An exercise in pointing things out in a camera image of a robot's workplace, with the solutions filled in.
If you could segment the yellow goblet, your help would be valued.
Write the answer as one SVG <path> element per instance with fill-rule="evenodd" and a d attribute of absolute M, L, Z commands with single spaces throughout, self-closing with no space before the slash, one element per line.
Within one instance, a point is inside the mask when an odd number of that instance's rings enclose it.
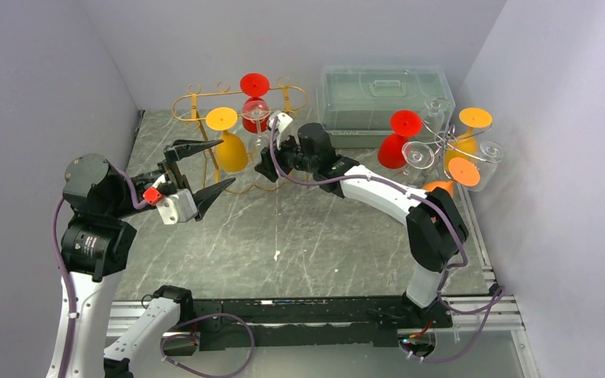
<path fill-rule="evenodd" d="M 482 108 L 462 109 L 458 119 L 466 127 L 466 131 L 449 142 L 449 149 L 444 156 L 445 165 L 453 158 L 471 160 L 473 156 L 477 156 L 479 146 L 476 136 L 492 126 L 492 115 Z"/>
<path fill-rule="evenodd" d="M 246 168 L 248 156 L 243 141 L 230 129 L 238 121 L 238 113 L 229 107 L 217 107 L 208 112 L 207 126 L 221 132 L 221 143 L 216 145 L 215 157 L 221 169 L 239 172 Z"/>

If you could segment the gold wire glass rack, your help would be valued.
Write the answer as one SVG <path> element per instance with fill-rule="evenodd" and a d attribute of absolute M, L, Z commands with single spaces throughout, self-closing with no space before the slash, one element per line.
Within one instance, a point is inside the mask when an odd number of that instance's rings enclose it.
<path fill-rule="evenodd" d="M 233 89 L 228 82 L 219 82 L 215 89 L 207 91 L 202 88 L 201 84 L 191 84 L 187 87 L 187 93 L 173 102 L 171 113 L 173 118 L 184 124 L 185 128 L 198 132 L 202 139 L 208 140 L 211 136 L 221 138 L 221 132 L 214 131 L 207 126 L 208 112 L 217 107 L 232 108 L 238 113 L 238 121 L 230 132 L 243 141 L 247 151 L 248 143 L 254 138 L 254 134 L 243 127 L 241 110 L 248 98 L 241 91 L 240 85 Z M 270 82 L 269 91 L 262 98 L 269 105 L 271 114 L 276 110 L 281 110 L 290 116 L 294 116 L 298 111 L 304 109 L 309 102 L 309 95 L 306 91 L 291 84 L 288 77 L 280 77 L 275 80 L 275 83 Z M 218 183 L 226 176 L 238 176 L 254 165 L 255 163 L 248 156 L 245 169 L 239 172 L 226 172 L 219 167 L 213 147 L 203 154 L 201 183 L 204 187 L 208 187 L 209 184 Z"/>

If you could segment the red goblet back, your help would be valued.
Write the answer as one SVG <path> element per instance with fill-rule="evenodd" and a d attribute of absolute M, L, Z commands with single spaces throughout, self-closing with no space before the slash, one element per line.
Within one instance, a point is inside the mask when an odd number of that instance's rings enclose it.
<path fill-rule="evenodd" d="M 239 85 L 241 91 L 249 98 L 262 98 L 269 91 L 270 82 L 268 78 L 261 73 L 251 72 L 241 79 Z"/>

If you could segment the red goblet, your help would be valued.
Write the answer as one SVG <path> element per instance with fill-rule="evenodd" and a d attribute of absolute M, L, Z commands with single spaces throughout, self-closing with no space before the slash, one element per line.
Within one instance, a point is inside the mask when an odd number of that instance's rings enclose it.
<path fill-rule="evenodd" d="M 405 164 L 402 148 L 423 129 L 422 119 L 412 110 L 398 110 L 391 116 L 392 133 L 377 151 L 377 160 L 387 169 L 400 169 Z"/>
<path fill-rule="evenodd" d="M 268 78 L 261 73 L 251 72 L 241 79 L 239 85 L 241 91 L 249 98 L 262 98 L 269 91 L 270 82 Z"/>

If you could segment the tall clear flute glass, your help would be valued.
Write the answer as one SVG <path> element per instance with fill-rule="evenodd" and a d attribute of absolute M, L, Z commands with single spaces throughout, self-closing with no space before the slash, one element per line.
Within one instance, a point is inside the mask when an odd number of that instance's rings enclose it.
<path fill-rule="evenodd" d="M 420 187 L 432 168 L 435 154 L 427 143 L 413 141 L 403 145 L 402 155 L 405 161 L 403 175 L 406 177 L 406 182 Z"/>

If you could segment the clear stemless glass front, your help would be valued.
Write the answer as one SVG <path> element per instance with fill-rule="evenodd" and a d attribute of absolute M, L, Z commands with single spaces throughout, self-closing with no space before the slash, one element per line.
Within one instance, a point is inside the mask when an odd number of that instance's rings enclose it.
<path fill-rule="evenodd" d="M 451 103 L 444 97 L 433 96 L 425 100 L 423 123 L 431 133 L 440 132 L 445 125 L 445 119 Z"/>

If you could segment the silver wire glass rack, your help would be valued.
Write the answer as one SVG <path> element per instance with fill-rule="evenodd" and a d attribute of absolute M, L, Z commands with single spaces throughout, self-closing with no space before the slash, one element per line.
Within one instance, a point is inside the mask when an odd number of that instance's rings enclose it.
<path fill-rule="evenodd" d="M 445 125 L 443 126 L 443 128 L 441 129 L 440 132 L 437 132 L 435 134 L 431 133 L 430 131 L 428 131 L 425 128 L 424 123 L 423 123 L 423 129 L 421 130 L 421 134 L 425 137 L 430 137 L 431 140 L 430 141 L 418 141 L 418 142 L 427 143 L 429 145 L 429 147 L 432 149 L 433 153 L 435 154 L 435 161 L 429 172 L 431 172 L 435 168 L 435 165 L 437 165 L 439 163 L 441 163 L 444 166 L 444 170 L 447 167 L 447 165 L 444 164 L 444 156 L 445 156 L 445 153 L 447 152 L 447 150 L 449 149 L 448 144 L 450 141 L 452 141 L 453 139 L 455 139 L 458 136 L 458 134 L 456 133 L 456 130 L 455 130 L 455 126 L 453 124 L 451 124 L 447 119 L 447 117 L 451 115 L 451 111 L 452 111 L 452 104 L 451 104 L 451 108 L 449 109 L 449 111 L 447 113 L 447 116 L 445 119 Z M 480 136 L 482 134 L 484 134 L 485 132 L 480 132 L 476 136 L 478 145 L 481 141 L 484 141 L 484 140 L 480 139 Z"/>

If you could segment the orange goblet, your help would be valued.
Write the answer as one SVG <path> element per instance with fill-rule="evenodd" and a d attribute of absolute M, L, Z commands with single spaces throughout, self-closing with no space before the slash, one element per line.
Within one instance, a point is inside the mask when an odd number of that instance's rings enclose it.
<path fill-rule="evenodd" d="M 471 161 L 462 157 L 453 157 L 444 170 L 446 179 L 438 179 L 426 183 L 422 189 L 426 192 L 433 192 L 435 189 L 441 189 L 448 193 L 452 198 L 455 196 L 455 186 L 461 184 L 465 187 L 474 187 L 481 182 L 479 168 Z"/>

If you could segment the clear ribbed wine glass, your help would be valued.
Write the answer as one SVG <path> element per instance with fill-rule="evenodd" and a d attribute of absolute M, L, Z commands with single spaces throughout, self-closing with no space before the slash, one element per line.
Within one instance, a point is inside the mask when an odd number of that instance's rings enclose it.
<path fill-rule="evenodd" d="M 504 149 L 496 142 L 484 140 L 478 145 L 478 151 L 471 153 L 470 162 L 478 170 L 479 181 L 474 185 L 467 184 L 470 191 L 482 191 L 496 173 L 498 164 L 505 156 Z"/>

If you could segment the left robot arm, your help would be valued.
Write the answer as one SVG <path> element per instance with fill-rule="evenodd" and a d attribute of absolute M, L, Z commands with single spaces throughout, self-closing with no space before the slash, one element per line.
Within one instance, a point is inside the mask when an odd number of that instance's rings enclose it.
<path fill-rule="evenodd" d="M 67 166 L 61 202 L 73 215 L 64 233 L 53 236 L 62 300 L 48 376 L 131 377 L 147 348 L 167 331 L 195 324 L 191 291 L 165 285 L 123 335 L 106 341 L 113 299 L 136 236 L 127 217 L 156 210 L 166 225 L 204 218 L 231 180 L 193 191 L 177 164 L 216 145 L 178 139 L 164 149 L 154 171 L 134 177 L 101 154 L 85 154 Z"/>

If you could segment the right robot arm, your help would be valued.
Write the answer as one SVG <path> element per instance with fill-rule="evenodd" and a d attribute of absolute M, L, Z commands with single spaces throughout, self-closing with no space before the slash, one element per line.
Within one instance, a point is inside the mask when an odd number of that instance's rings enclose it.
<path fill-rule="evenodd" d="M 406 227 L 414 272 L 406 288 L 403 318 L 421 327 L 432 318 L 450 268 L 450 260 L 463 255 L 468 229 L 452 195 L 443 188 L 426 191 L 380 176 L 355 159 L 338 154 L 328 133 L 318 123 L 304 124 L 297 136 L 287 134 L 280 119 L 269 122 L 270 142 L 256 165 L 273 182 L 293 183 L 292 170 L 306 172 L 309 186 L 340 198 L 362 202 Z"/>

